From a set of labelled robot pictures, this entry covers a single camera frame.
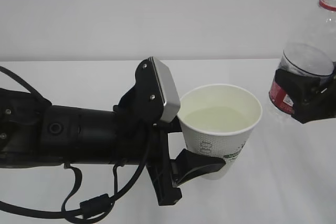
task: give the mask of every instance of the white backdrop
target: white backdrop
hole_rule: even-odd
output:
[[[317,0],[0,0],[0,60],[278,58]]]

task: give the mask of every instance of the bolt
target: bolt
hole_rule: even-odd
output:
[[[6,133],[1,133],[0,134],[0,139],[6,139],[7,138],[7,134]]]

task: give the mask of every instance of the table surface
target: table surface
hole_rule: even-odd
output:
[[[19,74],[53,104],[112,110],[134,84],[139,61],[1,62]],[[334,119],[300,125],[291,118],[277,121],[266,105],[278,64],[275,59],[176,60],[169,66],[180,97],[209,83],[230,83],[251,91],[264,105],[264,116],[238,159],[220,180],[196,178],[181,186],[183,198],[159,207],[146,171],[117,201],[100,223],[334,223],[336,220],[336,142]],[[5,75],[1,88],[23,90]],[[174,158],[185,143],[170,134]],[[111,166],[78,165],[83,171],[79,202],[113,192]],[[119,169],[125,184],[135,166]],[[2,169],[0,200],[41,210],[59,211],[73,186],[73,173],[58,167]],[[0,212],[1,223],[66,223]]]

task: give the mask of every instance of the red label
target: red label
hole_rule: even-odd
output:
[[[287,114],[294,113],[291,98],[274,80],[269,91],[269,98],[279,110],[284,111]]]

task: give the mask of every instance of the robotic arm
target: robotic arm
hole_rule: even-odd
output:
[[[135,184],[146,167],[160,206],[182,198],[178,186],[197,176],[216,172],[221,158],[183,149],[170,159],[168,134],[180,132],[180,99],[169,68],[156,58],[143,60],[135,71],[135,85],[114,111],[52,105],[27,82],[0,67],[30,93],[0,89],[0,167],[30,168],[64,164],[75,184],[60,212],[13,206],[0,201],[0,210],[34,218],[95,223]],[[71,164],[114,164],[114,195],[98,196],[67,211],[67,200],[79,189],[82,174]],[[133,177],[118,190],[117,167],[138,165]]]

